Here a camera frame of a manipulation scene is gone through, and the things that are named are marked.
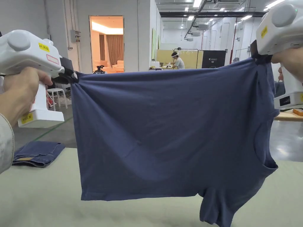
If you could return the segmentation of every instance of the human hand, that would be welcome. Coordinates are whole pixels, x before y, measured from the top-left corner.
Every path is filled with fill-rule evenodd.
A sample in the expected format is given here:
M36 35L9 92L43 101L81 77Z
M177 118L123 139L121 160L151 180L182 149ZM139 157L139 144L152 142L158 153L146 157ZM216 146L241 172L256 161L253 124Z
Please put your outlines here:
M272 63L282 63L283 66L303 83L303 48L287 49L273 55Z
M46 85L53 84L47 73L32 67L26 67L19 74L5 76L3 88L4 91L11 89L24 91L28 100L33 102L38 91L39 81Z
M281 67L279 68L278 72L279 72L279 74L280 74L280 75L278 76L278 80L284 81L284 77L283 77L283 73L282 73L282 68L281 68Z
M0 113L12 126L16 124L18 118L30 111L39 81L52 85L47 73L31 67L23 69L19 74L4 77L5 92L0 95Z

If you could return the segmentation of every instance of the light green tabletop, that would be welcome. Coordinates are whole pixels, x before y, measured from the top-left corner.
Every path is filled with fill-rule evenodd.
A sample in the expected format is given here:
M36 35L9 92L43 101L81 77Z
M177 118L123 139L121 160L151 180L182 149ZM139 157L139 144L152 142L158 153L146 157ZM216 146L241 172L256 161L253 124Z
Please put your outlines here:
M232 227L302 227L303 163L280 161ZM199 221L202 198L80 200L76 149L45 169L12 167L0 175L2 227L210 227Z

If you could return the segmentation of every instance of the doorway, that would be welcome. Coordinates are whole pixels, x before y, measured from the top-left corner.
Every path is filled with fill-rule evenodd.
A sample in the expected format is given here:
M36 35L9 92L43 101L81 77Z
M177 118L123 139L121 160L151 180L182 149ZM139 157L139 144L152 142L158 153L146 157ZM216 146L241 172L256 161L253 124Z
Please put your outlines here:
M90 16L92 68L107 73L124 72L123 16Z

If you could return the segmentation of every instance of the blue t-shirt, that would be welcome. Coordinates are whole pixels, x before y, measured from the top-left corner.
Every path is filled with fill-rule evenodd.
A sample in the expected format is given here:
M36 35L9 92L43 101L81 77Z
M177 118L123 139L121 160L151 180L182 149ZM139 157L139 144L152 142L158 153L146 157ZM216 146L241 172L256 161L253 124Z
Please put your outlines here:
M72 107L82 200L198 193L200 220L230 227L277 169L270 64L78 76Z

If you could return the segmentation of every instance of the air conditioning unit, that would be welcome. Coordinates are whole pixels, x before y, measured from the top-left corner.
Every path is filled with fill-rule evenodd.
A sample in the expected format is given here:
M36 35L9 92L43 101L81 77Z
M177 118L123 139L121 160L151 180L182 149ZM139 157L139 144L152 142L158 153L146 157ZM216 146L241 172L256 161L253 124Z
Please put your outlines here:
M201 36L200 32L193 32L191 33L191 36L197 37L197 36Z
M235 9L241 5L241 0L218 0L214 8Z
M205 25L205 24L200 24L200 25L198 25L198 29L199 30L208 30L208 25Z

